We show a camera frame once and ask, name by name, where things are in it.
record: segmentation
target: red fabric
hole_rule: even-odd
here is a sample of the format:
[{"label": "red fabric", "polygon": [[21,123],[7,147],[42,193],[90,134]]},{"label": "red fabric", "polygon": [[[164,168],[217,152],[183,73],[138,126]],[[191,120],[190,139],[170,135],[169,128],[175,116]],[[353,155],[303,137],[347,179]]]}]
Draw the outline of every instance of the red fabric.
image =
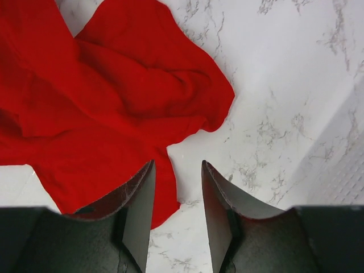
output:
[{"label": "red fabric", "polygon": [[62,213],[156,160],[152,227],[179,208],[166,147],[217,130],[233,90],[156,0],[105,0],[73,38],[53,0],[0,0],[0,164],[29,164]]}]

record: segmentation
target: white marble surface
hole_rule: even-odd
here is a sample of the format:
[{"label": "white marble surface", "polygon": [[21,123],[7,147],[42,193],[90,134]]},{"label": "white marble surface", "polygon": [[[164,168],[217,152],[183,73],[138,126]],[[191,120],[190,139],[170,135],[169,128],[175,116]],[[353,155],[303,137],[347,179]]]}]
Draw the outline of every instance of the white marble surface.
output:
[{"label": "white marble surface", "polygon": [[[102,1],[56,2],[77,34]],[[220,130],[169,147],[183,205],[151,232],[148,273],[206,273],[212,268],[203,159],[255,197],[287,209],[317,202],[312,192],[355,145],[364,129],[364,1],[163,2],[237,94]],[[0,167],[0,205],[56,209],[26,166]]]}]

